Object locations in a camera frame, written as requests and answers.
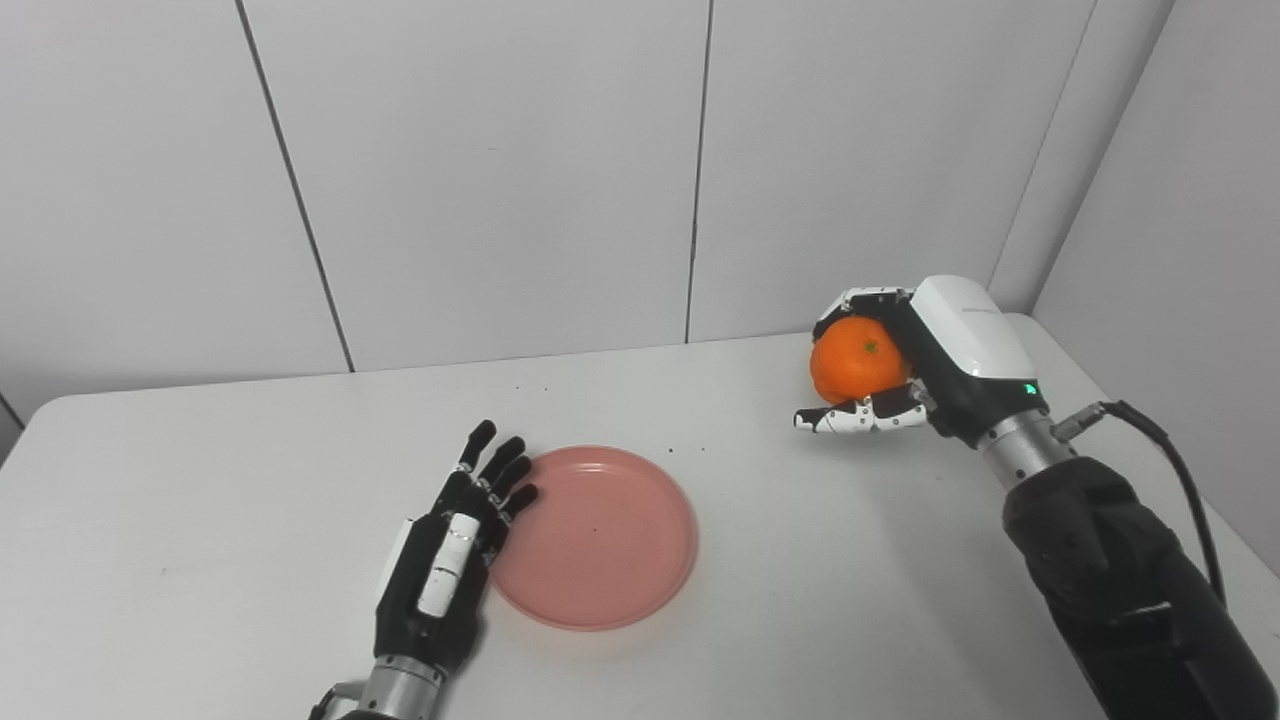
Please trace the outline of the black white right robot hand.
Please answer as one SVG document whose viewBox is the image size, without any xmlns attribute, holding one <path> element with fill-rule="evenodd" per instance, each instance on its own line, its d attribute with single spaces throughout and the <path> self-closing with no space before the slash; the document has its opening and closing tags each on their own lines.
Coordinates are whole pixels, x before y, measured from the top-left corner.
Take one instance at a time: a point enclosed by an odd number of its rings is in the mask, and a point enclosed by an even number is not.
<svg viewBox="0 0 1280 720">
<path fill-rule="evenodd" d="M 812 338 L 832 340 L 836 323 L 847 318 L 878 322 L 908 377 L 874 393 L 800 409 L 794 414 L 797 429 L 869 434 L 931 425 L 977 448 L 1010 418 L 1050 415 L 1029 354 L 975 281 L 931 275 L 914 288 L 850 288 L 815 323 Z"/>
</svg>

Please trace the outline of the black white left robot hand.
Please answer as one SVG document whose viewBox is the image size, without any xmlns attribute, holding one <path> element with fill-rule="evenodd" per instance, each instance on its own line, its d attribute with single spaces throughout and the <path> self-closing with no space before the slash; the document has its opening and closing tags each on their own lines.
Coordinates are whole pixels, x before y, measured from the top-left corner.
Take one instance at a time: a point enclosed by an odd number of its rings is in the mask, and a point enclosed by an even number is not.
<svg viewBox="0 0 1280 720">
<path fill-rule="evenodd" d="M 448 676 L 472 655 L 490 566 L 539 497 L 524 438 L 483 460 L 497 434 L 494 421 L 480 421 L 435 502 L 410 520 L 375 610 L 376 659 L 407 657 Z"/>
</svg>

